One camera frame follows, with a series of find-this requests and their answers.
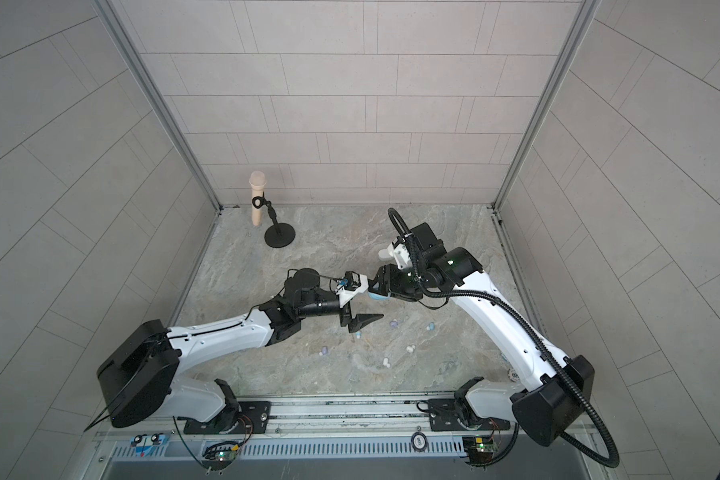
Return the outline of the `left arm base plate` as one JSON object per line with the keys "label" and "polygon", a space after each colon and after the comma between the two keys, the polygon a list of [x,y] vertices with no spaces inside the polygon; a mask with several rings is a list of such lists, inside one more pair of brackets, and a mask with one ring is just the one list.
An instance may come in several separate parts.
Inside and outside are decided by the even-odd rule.
{"label": "left arm base plate", "polygon": [[182,430],[187,435],[250,435],[264,434],[272,404],[268,401],[243,401],[236,411],[224,407],[208,422],[186,419]]}

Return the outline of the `blue earbud charging case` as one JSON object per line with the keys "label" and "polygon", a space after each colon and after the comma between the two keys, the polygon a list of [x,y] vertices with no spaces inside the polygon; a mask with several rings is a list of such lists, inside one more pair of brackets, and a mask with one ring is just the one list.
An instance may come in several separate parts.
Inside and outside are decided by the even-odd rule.
{"label": "blue earbud charging case", "polygon": [[389,296],[380,295],[380,294],[376,294],[376,293],[372,293],[372,292],[369,292],[368,295],[371,299],[374,299],[374,300],[388,300],[390,298]]}

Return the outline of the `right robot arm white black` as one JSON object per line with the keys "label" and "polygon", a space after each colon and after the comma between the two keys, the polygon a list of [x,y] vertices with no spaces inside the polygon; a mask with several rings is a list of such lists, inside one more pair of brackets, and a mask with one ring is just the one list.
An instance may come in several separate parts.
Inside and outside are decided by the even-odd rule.
{"label": "right robot arm white black", "polygon": [[594,368],[572,358],[525,322],[498,291],[482,265],[464,248],[436,246],[417,257],[418,274],[403,244],[378,253],[379,268],[369,291],[380,297],[416,302],[426,291],[449,293],[501,350],[518,375],[510,383],[474,378],[454,394],[454,415],[467,428],[490,419],[515,422],[536,443],[550,445],[584,412],[539,347],[544,346],[585,398],[591,395]]}

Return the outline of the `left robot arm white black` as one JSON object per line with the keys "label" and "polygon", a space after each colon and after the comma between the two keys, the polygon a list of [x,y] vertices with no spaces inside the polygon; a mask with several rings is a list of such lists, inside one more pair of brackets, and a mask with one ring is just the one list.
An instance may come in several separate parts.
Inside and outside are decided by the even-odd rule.
{"label": "left robot arm white black", "polygon": [[152,416],[174,417],[185,420],[190,434],[250,426],[252,417],[226,381],[201,382],[185,373],[218,357],[282,342],[307,318],[335,315],[351,334],[379,320],[377,314],[351,311],[352,299],[369,287],[366,276],[348,271],[329,279],[328,288],[322,279],[314,269],[297,269],[270,300],[216,322],[174,328],[159,320],[142,323],[97,369],[105,406],[92,423],[107,420],[125,428]]}

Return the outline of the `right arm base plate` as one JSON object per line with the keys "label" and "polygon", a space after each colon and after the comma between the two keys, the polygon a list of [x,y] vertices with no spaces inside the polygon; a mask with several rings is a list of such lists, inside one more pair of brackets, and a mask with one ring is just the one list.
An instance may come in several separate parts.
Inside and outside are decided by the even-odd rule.
{"label": "right arm base plate", "polygon": [[424,413],[434,432],[506,431],[512,429],[507,420],[482,418],[472,413],[465,401],[435,398],[418,401],[416,408]]}

